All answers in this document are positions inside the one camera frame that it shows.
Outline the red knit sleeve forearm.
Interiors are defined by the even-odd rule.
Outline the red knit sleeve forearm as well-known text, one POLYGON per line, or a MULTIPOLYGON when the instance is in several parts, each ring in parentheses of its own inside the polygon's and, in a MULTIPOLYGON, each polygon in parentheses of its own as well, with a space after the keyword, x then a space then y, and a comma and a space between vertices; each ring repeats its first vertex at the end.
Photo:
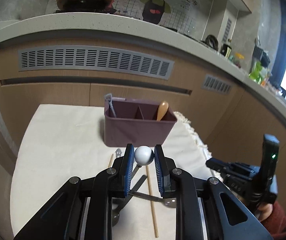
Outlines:
POLYGON ((283 209, 283 215, 275 223, 262 224, 271 234, 273 239, 286 239, 286 214, 283 209))

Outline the right hand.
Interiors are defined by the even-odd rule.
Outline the right hand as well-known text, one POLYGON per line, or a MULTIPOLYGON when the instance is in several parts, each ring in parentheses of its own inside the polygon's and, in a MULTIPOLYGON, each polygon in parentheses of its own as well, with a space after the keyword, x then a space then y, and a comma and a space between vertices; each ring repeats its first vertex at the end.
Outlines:
POLYGON ((283 215, 283 209, 278 201, 275 201, 274 204, 261 203, 257 211, 259 213, 258 220, 262 224, 275 223, 283 215))

